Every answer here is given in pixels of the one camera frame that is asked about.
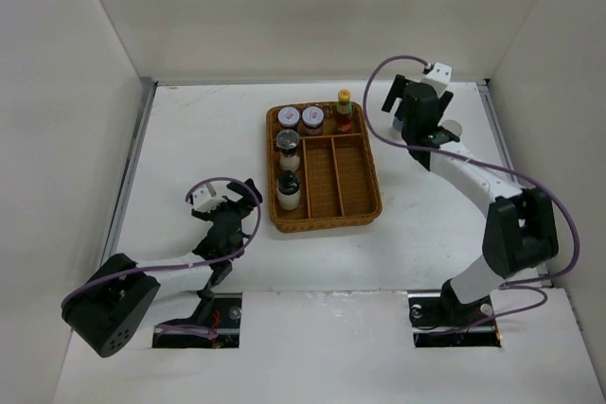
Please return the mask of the black-top white powder shaker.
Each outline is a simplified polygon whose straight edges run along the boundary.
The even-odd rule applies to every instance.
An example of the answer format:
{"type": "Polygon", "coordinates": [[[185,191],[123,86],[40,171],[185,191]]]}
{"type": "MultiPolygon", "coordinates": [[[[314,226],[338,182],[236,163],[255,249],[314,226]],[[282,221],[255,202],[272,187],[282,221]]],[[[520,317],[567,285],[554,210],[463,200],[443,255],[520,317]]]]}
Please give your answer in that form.
{"type": "Polygon", "coordinates": [[[276,179],[277,199],[280,207],[287,211],[295,210],[300,204],[300,179],[291,170],[282,171],[276,179]]]}

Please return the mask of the red chili sauce bottle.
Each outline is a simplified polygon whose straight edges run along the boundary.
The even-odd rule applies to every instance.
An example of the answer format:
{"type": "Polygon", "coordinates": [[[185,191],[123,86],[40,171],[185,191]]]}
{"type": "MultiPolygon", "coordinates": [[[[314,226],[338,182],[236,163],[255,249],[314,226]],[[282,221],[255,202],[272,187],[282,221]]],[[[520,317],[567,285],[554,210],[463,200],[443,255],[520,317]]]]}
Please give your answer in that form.
{"type": "Polygon", "coordinates": [[[350,91],[347,89],[342,89],[338,93],[334,119],[338,132],[351,132],[353,128],[353,110],[350,100],[350,91]]]}

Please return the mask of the black-cap white powder grinder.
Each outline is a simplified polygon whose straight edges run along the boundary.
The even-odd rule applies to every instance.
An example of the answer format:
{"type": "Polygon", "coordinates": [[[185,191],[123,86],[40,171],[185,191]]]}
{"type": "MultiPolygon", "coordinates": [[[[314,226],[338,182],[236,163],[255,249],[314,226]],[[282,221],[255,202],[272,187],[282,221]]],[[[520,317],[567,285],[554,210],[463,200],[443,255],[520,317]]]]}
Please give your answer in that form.
{"type": "Polygon", "coordinates": [[[299,145],[300,135],[294,130],[283,130],[276,136],[281,170],[298,171],[300,166],[299,145]]]}

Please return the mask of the white-lid dark sauce jar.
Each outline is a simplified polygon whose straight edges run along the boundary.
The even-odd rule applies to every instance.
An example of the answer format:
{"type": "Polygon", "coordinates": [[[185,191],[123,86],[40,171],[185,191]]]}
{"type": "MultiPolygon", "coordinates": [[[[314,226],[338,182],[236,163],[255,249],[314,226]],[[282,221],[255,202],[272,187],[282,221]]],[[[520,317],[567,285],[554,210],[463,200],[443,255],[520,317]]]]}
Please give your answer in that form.
{"type": "Polygon", "coordinates": [[[301,114],[295,106],[285,106],[277,113],[277,121],[282,130],[298,131],[301,114]]]}

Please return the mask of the white-lid brown sauce jar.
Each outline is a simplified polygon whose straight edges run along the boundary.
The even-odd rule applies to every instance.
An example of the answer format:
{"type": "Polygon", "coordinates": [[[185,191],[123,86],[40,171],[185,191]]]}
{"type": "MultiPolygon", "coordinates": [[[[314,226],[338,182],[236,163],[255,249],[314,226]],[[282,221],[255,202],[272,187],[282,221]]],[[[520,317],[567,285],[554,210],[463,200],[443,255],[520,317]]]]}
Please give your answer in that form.
{"type": "Polygon", "coordinates": [[[304,109],[301,114],[304,131],[307,135],[320,135],[324,130],[324,111],[317,106],[304,109]]]}

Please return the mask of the silver-cap blue-label tall jar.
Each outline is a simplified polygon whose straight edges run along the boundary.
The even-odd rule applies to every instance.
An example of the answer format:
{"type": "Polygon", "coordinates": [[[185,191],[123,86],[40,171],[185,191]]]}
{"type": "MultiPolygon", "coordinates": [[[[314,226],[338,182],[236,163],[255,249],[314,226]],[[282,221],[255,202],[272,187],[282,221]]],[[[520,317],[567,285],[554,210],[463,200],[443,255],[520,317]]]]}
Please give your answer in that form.
{"type": "Polygon", "coordinates": [[[403,122],[395,115],[392,121],[392,129],[396,132],[401,132],[403,122]]]}

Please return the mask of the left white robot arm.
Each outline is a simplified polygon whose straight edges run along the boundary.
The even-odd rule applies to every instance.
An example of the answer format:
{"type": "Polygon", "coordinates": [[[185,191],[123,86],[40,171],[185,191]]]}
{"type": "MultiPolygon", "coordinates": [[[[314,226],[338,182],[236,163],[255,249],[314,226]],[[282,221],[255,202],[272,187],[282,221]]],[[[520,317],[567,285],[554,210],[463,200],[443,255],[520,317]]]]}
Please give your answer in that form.
{"type": "Polygon", "coordinates": [[[234,343],[240,310],[235,304],[216,306],[213,290],[252,241],[254,236],[243,231],[242,223],[259,214],[262,196],[251,179],[221,181],[226,185],[224,195],[215,191],[214,178],[186,194],[192,217],[209,225],[191,252],[151,262],[112,255],[63,299],[62,319],[100,357],[113,356],[147,326],[152,327],[157,346],[234,343]]]}

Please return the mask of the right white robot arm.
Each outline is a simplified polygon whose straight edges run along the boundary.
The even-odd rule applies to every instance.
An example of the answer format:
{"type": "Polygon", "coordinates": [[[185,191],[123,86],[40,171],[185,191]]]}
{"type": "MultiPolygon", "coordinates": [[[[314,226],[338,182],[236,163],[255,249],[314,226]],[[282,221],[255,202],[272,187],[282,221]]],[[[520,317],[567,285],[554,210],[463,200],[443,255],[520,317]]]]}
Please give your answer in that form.
{"type": "Polygon", "coordinates": [[[524,188],[472,164],[460,138],[440,121],[453,98],[433,81],[394,77],[383,111],[401,122],[401,138],[410,155],[466,196],[485,217],[481,254],[441,288],[439,313],[461,324],[473,306],[511,276],[534,268],[559,251],[553,205],[547,193],[524,188]]]}

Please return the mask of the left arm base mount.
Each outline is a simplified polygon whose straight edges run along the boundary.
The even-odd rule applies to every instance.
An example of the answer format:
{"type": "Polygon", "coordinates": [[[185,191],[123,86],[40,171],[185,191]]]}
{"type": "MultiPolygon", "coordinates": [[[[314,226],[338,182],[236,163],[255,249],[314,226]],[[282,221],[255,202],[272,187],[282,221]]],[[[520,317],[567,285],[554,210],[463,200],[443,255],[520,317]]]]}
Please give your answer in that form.
{"type": "Polygon", "coordinates": [[[155,349],[229,349],[240,347],[242,293],[198,293],[200,303],[186,318],[157,326],[155,349]]]}

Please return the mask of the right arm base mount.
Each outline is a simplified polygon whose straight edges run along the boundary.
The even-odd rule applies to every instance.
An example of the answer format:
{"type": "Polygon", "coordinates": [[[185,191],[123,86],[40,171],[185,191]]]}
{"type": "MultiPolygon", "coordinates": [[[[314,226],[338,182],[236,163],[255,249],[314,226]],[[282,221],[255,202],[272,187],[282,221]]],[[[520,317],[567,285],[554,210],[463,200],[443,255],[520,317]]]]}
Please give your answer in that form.
{"type": "Polygon", "coordinates": [[[500,348],[497,324],[489,296],[466,306],[446,304],[439,291],[408,294],[409,321],[416,348],[500,348]]]}

